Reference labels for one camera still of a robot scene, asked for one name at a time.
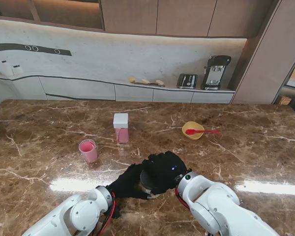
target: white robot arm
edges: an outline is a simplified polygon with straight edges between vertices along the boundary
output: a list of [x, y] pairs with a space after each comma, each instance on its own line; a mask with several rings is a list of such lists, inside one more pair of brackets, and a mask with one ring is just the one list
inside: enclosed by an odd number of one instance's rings
[[241, 208], [236, 193], [225, 184], [210, 181], [195, 172], [180, 178], [177, 197], [210, 234], [279, 236], [257, 214]]
[[69, 229], [87, 236], [94, 228], [101, 212], [113, 205], [113, 196], [104, 187], [91, 190], [87, 200], [73, 195], [36, 222], [23, 236], [72, 236]]

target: upper cabinet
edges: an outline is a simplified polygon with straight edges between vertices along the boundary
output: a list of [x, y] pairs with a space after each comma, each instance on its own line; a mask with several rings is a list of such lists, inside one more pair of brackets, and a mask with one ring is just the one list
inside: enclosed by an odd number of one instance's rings
[[97, 1], [33, 0], [40, 21], [101, 29]]
[[0, 16], [34, 20], [28, 0], [0, 0]]
[[217, 0], [210, 37], [254, 37], [273, 0]]
[[158, 0], [157, 34], [207, 36], [216, 0]]
[[278, 1], [0, 0], [0, 16], [111, 33], [251, 38]]
[[156, 34], [158, 0], [101, 0], [105, 30]]

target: red cable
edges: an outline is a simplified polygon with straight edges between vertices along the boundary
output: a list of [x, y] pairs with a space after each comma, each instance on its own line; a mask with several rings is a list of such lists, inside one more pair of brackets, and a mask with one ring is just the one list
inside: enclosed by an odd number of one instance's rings
[[176, 188], [176, 196], [179, 199], [179, 201], [181, 202], [181, 204], [183, 204], [186, 208], [190, 209], [188, 204], [179, 196], [178, 188]]
[[105, 231], [107, 225], [110, 223], [110, 220], [112, 219], [113, 214], [114, 214], [114, 211], [115, 211], [115, 206], [116, 206], [116, 201], [114, 200], [114, 202], [113, 202], [113, 210], [112, 210], [112, 213], [111, 213], [111, 215], [109, 216], [106, 225], [104, 226], [104, 228], [102, 229], [102, 231], [99, 233], [98, 236], [100, 236], [100, 235]]

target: red spatula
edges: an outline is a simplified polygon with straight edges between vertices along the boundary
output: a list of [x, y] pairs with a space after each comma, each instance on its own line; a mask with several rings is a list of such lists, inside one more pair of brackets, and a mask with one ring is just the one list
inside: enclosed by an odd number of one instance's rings
[[217, 130], [195, 130], [195, 129], [187, 129], [186, 134], [193, 135], [198, 133], [211, 133], [211, 134], [219, 134], [220, 132]]

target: espresso machine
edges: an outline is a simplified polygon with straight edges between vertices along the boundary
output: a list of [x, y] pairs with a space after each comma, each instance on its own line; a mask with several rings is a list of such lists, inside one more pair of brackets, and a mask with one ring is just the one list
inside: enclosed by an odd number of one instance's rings
[[226, 66], [229, 65], [232, 58], [225, 55], [210, 56], [205, 66], [205, 77], [203, 78], [201, 88], [205, 90], [219, 90]]

